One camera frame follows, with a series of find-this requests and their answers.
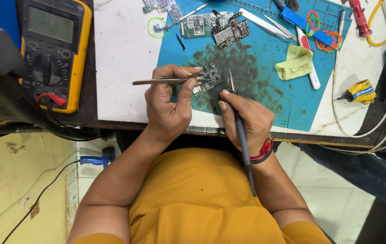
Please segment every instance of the yellow multimeter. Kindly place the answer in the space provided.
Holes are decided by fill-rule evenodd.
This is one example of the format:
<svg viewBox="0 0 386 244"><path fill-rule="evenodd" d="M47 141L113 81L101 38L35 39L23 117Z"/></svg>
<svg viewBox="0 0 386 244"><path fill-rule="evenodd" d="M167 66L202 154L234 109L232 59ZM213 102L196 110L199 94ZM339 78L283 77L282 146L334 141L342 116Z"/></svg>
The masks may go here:
<svg viewBox="0 0 386 244"><path fill-rule="evenodd" d="M21 53L29 72L20 83L37 102L49 95L55 112L77 110L91 20L78 0L24 2Z"/></svg>

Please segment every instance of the multimeter display screen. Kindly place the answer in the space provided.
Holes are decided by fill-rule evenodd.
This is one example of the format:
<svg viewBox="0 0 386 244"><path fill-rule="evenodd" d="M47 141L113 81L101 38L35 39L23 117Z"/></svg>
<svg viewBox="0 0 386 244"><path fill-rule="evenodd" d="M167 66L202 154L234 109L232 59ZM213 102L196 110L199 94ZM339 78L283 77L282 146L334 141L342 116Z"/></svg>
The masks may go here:
<svg viewBox="0 0 386 244"><path fill-rule="evenodd" d="M30 7L29 30L71 43L74 21Z"/></svg>

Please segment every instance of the hand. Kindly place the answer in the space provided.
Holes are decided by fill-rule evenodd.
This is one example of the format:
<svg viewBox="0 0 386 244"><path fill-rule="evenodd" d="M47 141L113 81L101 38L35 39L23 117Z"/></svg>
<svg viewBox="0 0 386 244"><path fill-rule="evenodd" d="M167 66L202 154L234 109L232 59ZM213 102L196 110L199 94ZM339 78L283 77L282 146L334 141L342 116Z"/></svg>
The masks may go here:
<svg viewBox="0 0 386 244"><path fill-rule="evenodd" d="M244 120L249 155L250 157L258 156L270 134L274 113L256 101L235 95L227 90L223 90L220 97L224 101L219 101L218 104L222 109L223 123L229 139L238 150L241 150L235 127L235 108Z"/></svg>
<svg viewBox="0 0 386 244"><path fill-rule="evenodd" d="M179 67L174 64L154 69L152 78L176 76L185 78L200 73L200 67ZM170 102L172 87L168 84L152 84L145 92L148 125L146 131L152 138L168 146L181 135L192 119L192 90L201 83L196 79L186 80L179 89L176 103Z"/></svg>

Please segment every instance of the circuit board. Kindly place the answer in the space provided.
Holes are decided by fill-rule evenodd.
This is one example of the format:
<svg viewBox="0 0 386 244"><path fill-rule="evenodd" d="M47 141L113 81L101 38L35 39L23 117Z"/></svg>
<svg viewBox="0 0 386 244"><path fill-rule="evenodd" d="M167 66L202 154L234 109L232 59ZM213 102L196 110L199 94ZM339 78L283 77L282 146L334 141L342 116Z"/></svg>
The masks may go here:
<svg viewBox="0 0 386 244"><path fill-rule="evenodd" d="M185 39L212 36L211 27L217 24L221 26L228 24L228 19L234 15L233 12L220 12L221 18L214 13L193 14L183 19L179 25L181 36Z"/></svg>
<svg viewBox="0 0 386 244"><path fill-rule="evenodd" d="M200 76L199 78L205 78L210 81L208 81L207 83L201 84L200 86L196 86L193 89L193 94L195 96L199 96L207 92L214 86L217 86L218 84L222 83L222 78L220 77L220 74L218 73L218 70L216 69L215 65L212 63L209 64L209 66L203 66L201 73L203 73L203 75Z"/></svg>
<svg viewBox="0 0 386 244"><path fill-rule="evenodd" d="M173 20L182 17L181 10L175 0L143 0L143 2L145 3L143 7L145 13L157 8L160 13L167 10Z"/></svg>
<svg viewBox="0 0 386 244"><path fill-rule="evenodd" d="M220 51L250 35L247 21L239 22L238 20L238 16L241 14L242 12L234 14L229 18L229 24L224 27L220 23L211 27L212 36Z"/></svg>

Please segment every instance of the white floor tile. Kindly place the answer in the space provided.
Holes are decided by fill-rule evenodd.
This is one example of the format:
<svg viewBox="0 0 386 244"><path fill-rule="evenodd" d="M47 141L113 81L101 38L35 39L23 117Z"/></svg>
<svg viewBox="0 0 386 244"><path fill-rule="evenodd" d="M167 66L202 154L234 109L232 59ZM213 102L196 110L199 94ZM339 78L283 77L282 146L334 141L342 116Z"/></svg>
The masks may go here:
<svg viewBox="0 0 386 244"><path fill-rule="evenodd" d="M289 176L289 179L292 179L294 175L300 152L298 147L293 147L287 142L282 142L277 150L276 157L286 174Z"/></svg>
<svg viewBox="0 0 386 244"><path fill-rule="evenodd" d="M299 155L291 180L296 186L355 188L353 184L330 169L316 163L304 152Z"/></svg>
<svg viewBox="0 0 386 244"><path fill-rule="evenodd" d="M353 190L334 237L337 244L354 244L357 241L374 200L374 196L363 190Z"/></svg>
<svg viewBox="0 0 386 244"><path fill-rule="evenodd" d="M353 188L297 186L318 225L334 238Z"/></svg>
<svg viewBox="0 0 386 244"><path fill-rule="evenodd" d="M109 139L108 141L104 141L102 139L96 139L92 141L77 141L76 142L77 157L80 157L80 156L101 157L102 149L104 147L109 147L109 146L112 146L115 148L115 156L118 157L120 155L120 150L116 144L116 138ZM101 171L103 171L102 165L78 164L79 177L95 178L101 173Z"/></svg>
<svg viewBox="0 0 386 244"><path fill-rule="evenodd" d="M78 202L80 203L95 178L78 178Z"/></svg>

